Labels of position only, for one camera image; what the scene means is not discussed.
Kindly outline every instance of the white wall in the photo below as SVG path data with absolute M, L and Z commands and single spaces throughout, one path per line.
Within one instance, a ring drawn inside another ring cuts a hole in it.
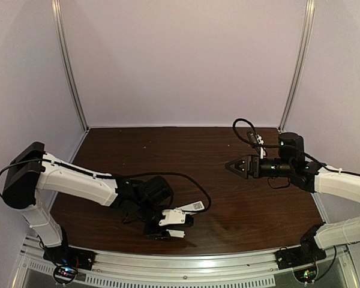
M 0 169 L 36 140 L 68 159 L 81 135 L 50 1 L 0 0 Z M 9 284 L 26 231 L 0 199 L 0 287 Z
M 316 1 L 311 43 L 287 131 L 306 151 L 344 170 L 360 172 L 360 0 Z M 331 222 L 360 215 L 360 205 L 321 200 Z M 360 273 L 360 244 L 352 246 Z
M 63 0 L 89 126 L 279 123 L 305 1 Z

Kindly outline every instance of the wooden table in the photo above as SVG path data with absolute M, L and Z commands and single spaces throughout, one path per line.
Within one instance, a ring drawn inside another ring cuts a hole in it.
M 277 130 L 258 130 L 267 144 L 277 143 Z M 322 222 L 312 196 L 295 187 L 273 190 L 266 179 L 244 180 L 224 168 L 230 160 L 255 154 L 230 128 L 91 129 L 74 161 L 100 171 L 130 175 L 150 171 L 186 173 L 211 195 L 212 208 L 194 216 L 184 239 L 145 238 L 143 224 L 122 224 L 119 211 L 59 193 L 52 215 L 68 233 L 70 244 L 142 254 L 220 254 L 298 244 Z M 276 157 L 277 151 L 270 151 Z M 186 179 L 166 176 L 175 192 L 174 205 L 203 194 Z M 275 180 L 274 185 L 284 184 Z

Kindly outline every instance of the vent slot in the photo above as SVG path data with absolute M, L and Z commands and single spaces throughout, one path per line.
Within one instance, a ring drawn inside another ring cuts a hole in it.
M 40 263 L 40 262 L 36 262 L 31 260 L 29 262 L 29 266 L 30 269 L 44 273 L 44 274 L 52 274 L 53 270 L 54 270 L 54 266 L 50 265 L 50 264 L 46 264 L 46 263 Z
M 197 285 L 197 283 L 192 283 L 189 285 L 179 284 L 174 286 L 173 284 L 165 285 L 164 283 L 146 285 L 138 281 L 124 281 L 87 274 L 85 283 L 91 285 L 92 287 L 99 288 L 267 288 L 276 286 L 273 275 L 247 280 L 231 281 L 229 283 L 225 282 L 221 284 L 203 283 L 201 285 Z

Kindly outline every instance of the black cable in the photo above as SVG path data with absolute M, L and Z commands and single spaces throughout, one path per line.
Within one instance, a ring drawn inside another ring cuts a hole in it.
M 323 277 L 329 272 L 329 270 L 331 270 L 332 266 L 334 265 L 334 263 L 335 263 L 335 261 L 336 261 L 336 256 L 337 256 L 336 246 L 334 246 L 334 249 L 335 249 L 335 255 L 334 255 L 334 258 L 333 258 L 330 266 L 328 267 L 328 269 L 327 269 L 321 276 L 319 276 L 319 277 L 317 277 L 317 278 L 315 279 L 315 282 L 316 282 L 316 281 L 319 281 L 321 278 L 323 278 Z
M 290 178 L 288 178 L 288 184 L 287 184 L 287 185 L 282 185 L 282 186 L 278 186 L 278 187 L 272 186 L 271 183 L 270 183 L 270 181 L 269 181 L 270 179 L 276 179 L 276 178 L 274 178 L 274 177 L 268 177 L 267 180 L 266 180 L 267 183 L 268 183 L 268 186 L 270 186 L 272 189 L 277 190 L 277 189 L 284 189 L 284 188 L 290 187 Z
M 292 163 L 292 161 L 293 161 L 294 159 L 296 159 L 296 158 L 295 158 L 295 157 L 290 157 L 290 158 L 288 159 L 288 164 L 289 164 L 289 167 L 290 167 L 290 169 L 291 169 L 291 171 L 292 171 L 292 174 L 294 174 L 295 176 L 297 176 L 298 174 L 297 174 L 296 169 L 295 169 L 295 167 L 294 167 L 294 165 L 293 165 L 293 163 Z
M 183 177 L 183 178 L 191 181 L 207 198 L 208 204 L 203 210 L 200 210 L 200 211 L 185 211 L 185 210 L 183 210 L 184 212 L 203 213 L 203 212 L 208 211 L 211 208 L 212 199 L 211 199 L 210 195 L 208 194 L 208 192 L 196 180 L 194 180 L 192 177 L 188 176 L 187 174 L 178 173 L 178 172 L 146 172 L 146 173 L 140 173 L 140 174 L 127 175 L 125 177 L 126 178 L 138 178 L 138 177 L 143 177 L 143 176 L 155 176 L 155 175 Z
M 301 151 L 300 149 L 292 146 L 292 145 L 264 145 L 264 144 L 258 144 L 258 143 L 254 143 L 254 142 L 251 142 L 251 141 L 248 141 L 247 139 L 243 138 L 239 132 L 237 131 L 237 128 L 236 128 L 236 124 L 238 122 L 245 122 L 247 123 L 252 129 L 253 129 L 253 124 L 244 119 L 244 118 L 238 118 L 236 119 L 234 122 L 233 122 L 233 125 L 232 125 L 232 129 L 233 129 L 233 132 L 234 134 L 237 136 L 238 139 L 240 139 L 241 141 L 243 141 L 244 143 L 248 144 L 248 145 L 251 145 L 251 146 L 254 146 L 254 147 L 263 147 L 263 148 L 269 148 L 269 149 L 275 149 L 275 148 L 291 148 L 291 149 L 294 149 L 296 151 L 298 151 L 300 154 L 306 156 L 308 159 L 312 160 L 313 162 L 317 163 L 318 165 L 320 165 L 321 167 L 323 167 L 325 170 L 329 171 L 329 172 L 335 172 L 335 173 L 343 173 L 343 174 L 348 174 L 348 175 L 353 175 L 353 176 L 358 176 L 360 177 L 360 173 L 355 173 L 355 172 L 350 172 L 350 171 L 340 171 L 340 170 L 334 170 L 334 169 L 330 169 L 328 168 L 325 164 L 321 163 L 318 159 L 314 158 L 313 156 L 311 156 L 310 154 L 304 152 L 304 151 Z
M 39 235 L 37 235 L 37 238 L 40 240 L 40 242 L 38 243 L 38 245 L 40 246 L 41 249 L 43 249 L 43 251 L 45 252 L 46 256 L 48 257 L 48 259 L 57 267 L 59 266 L 55 261 L 52 260 L 52 257 L 49 256 L 47 247 L 45 246 L 43 240 L 41 240 L 41 237 Z
M 50 162 L 50 163 L 51 163 L 51 161 L 50 161 L 49 159 L 30 159 L 30 160 L 25 160 L 25 161 L 17 162 L 17 163 L 14 163 L 14 164 L 10 164 L 10 165 L 8 165 L 7 167 L 1 169 L 1 171 L 0 171 L 0 177 L 1 177 L 1 175 L 2 175 L 5 171 L 7 171 L 9 168 L 12 168 L 12 167 L 18 166 L 18 165 L 22 165 L 22 164 L 25 164 L 25 163 L 29 163 L 29 162 L 39 162 L 39 161 L 45 161 L 45 162 Z

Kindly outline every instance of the robotic arm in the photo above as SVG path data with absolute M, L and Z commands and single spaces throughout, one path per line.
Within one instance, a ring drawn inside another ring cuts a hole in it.
M 68 245 L 66 232 L 43 205 L 39 189 L 67 193 L 134 214 L 145 223 L 144 234 L 155 239 L 184 237 L 184 231 L 173 230 L 172 226 L 192 226 L 191 214 L 204 209 L 201 201 L 175 209 L 162 205 L 173 197 L 173 191 L 160 176 L 143 182 L 91 171 L 46 153 L 44 144 L 35 142 L 8 167 L 2 198 L 37 232 L 44 258 L 68 268 L 78 263 L 77 268 L 90 270 L 94 253 Z
M 317 161 L 306 161 L 304 140 L 296 133 L 281 133 L 278 137 L 279 158 L 246 155 L 226 164 L 226 168 L 244 179 L 284 177 L 290 183 L 311 193 L 330 194 L 360 203 L 360 175 L 342 172 Z M 334 224 L 312 227 L 302 238 L 301 246 L 276 253 L 280 269 L 324 259 L 323 249 L 360 242 L 360 217 Z

